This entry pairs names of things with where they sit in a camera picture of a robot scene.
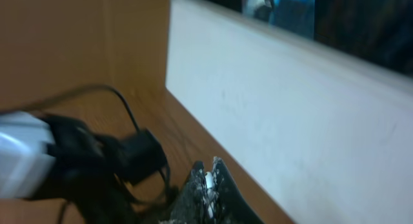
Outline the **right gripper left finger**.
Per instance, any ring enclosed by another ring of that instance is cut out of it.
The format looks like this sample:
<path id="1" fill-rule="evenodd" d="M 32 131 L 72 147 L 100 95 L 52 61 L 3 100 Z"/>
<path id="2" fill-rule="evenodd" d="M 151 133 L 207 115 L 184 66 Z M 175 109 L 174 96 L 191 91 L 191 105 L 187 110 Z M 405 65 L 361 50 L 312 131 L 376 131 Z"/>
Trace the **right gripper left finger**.
<path id="1" fill-rule="evenodd" d="M 204 163 L 196 161 L 177 199 L 167 209 L 159 224 L 202 224 L 207 218 L 207 187 Z"/>

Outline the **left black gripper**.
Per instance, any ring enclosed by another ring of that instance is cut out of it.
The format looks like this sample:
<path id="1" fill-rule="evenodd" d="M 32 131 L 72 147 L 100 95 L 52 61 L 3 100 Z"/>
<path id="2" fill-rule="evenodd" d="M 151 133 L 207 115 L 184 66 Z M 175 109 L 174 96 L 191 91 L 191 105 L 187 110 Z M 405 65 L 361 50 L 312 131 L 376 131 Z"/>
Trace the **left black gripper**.
<path id="1" fill-rule="evenodd" d="M 46 153 L 55 161 L 30 201 L 63 198 L 77 207 L 86 223 L 141 223 L 170 206 L 170 167 L 149 130 L 117 139 L 93 133 L 70 117 L 48 115 L 43 121 L 55 140 L 47 144 Z M 165 185 L 154 200 L 137 199 L 127 189 L 156 172 Z"/>

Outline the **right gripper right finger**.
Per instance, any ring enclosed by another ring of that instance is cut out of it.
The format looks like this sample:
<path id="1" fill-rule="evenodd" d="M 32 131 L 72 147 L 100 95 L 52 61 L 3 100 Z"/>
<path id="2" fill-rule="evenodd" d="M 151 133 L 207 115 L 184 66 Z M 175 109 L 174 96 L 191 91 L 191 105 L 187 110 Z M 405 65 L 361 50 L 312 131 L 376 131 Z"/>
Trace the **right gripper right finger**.
<path id="1" fill-rule="evenodd" d="M 212 172 L 217 192 L 218 223 L 263 224 L 242 196 L 225 162 L 214 157 Z"/>

